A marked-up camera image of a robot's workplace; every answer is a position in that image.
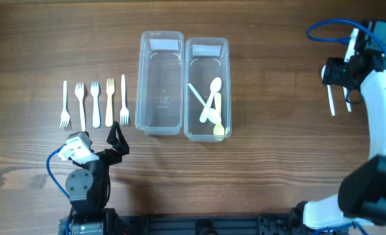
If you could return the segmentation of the white slim plastic spoon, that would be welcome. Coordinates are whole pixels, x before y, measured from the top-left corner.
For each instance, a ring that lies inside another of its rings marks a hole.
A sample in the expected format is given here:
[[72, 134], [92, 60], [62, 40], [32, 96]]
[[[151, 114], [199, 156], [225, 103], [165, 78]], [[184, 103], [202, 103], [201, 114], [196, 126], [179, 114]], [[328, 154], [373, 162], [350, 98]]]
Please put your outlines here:
[[201, 104], [204, 106], [202, 114], [199, 118], [200, 122], [205, 122], [207, 119], [212, 122], [215, 125], [221, 124], [221, 115], [219, 112], [212, 108], [212, 101], [215, 97], [215, 92], [211, 92], [209, 99], [207, 102], [204, 102], [203, 98], [200, 96], [199, 92], [194, 88], [194, 86], [191, 83], [188, 83], [188, 87], [192, 90], [196, 98], [201, 102]]

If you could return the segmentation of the yellow plastic spoon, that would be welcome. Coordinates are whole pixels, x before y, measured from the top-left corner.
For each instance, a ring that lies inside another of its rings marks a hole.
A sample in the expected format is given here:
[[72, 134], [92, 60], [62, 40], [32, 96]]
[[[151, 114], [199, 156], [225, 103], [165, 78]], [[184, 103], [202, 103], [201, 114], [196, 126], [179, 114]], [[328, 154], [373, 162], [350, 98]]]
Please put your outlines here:
[[[215, 109], [218, 114], [221, 116], [221, 93], [216, 93], [214, 96]], [[214, 127], [214, 136], [217, 141], [222, 141], [224, 139], [225, 129], [221, 123], [215, 125]]]

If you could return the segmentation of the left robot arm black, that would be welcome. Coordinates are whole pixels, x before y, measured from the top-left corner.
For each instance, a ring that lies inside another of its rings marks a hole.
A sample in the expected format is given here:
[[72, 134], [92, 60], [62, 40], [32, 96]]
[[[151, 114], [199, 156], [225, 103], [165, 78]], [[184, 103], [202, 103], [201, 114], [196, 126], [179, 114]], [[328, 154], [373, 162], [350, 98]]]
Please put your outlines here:
[[89, 134], [80, 131], [70, 135], [59, 152], [63, 160], [71, 160], [78, 167], [65, 182], [71, 203], [66, 234], [129, 233], [116, 210], [106, 207], [111, 193], [109, 168], [129, 154], [129, 145], [118, 122], [113, 122], [106, 142], [111, 148], [95, 153]]

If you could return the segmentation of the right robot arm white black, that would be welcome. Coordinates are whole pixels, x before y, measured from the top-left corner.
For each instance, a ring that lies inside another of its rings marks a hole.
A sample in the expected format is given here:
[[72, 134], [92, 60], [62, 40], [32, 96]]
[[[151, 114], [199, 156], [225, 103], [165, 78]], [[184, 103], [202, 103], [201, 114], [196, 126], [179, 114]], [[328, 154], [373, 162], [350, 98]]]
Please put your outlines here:
[[321, 71], [322, 83], [343, 87], [349, 104], [353, 90], [360, 93], [358, 103], [366, 105], [370, 150], [367, 162], [344, 178], [335, 195], [318, 201], [301, 202], [288, 217], [289, 232], [300, 234], [341, 233], [349, 227], [386, 226], [386, 21], [361, 23], [330, 19], [308, 28], [330, 24], [353, 26], [350, 37], [324, 38], [347, 46], [345, 57], [330, 57]]

